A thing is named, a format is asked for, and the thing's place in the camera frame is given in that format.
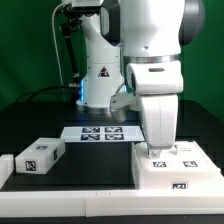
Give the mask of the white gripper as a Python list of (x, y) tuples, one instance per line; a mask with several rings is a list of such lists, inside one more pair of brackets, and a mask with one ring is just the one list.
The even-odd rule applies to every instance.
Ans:
[(160, 150), (170, 149), (176, 137), (177, 94), (183, 91), (181, 63), (129, 63), (126, 74), (140, 106), (148, 155), (159, 158)]

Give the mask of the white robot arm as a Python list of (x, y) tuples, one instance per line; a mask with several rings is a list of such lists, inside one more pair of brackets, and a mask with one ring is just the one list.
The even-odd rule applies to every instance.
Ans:
[(74, 0), (87, 40), (84, 99), (123, 122), (140, 112), (150, 152), (173, 147), (181, 47), (203, 26), (202, 0)]

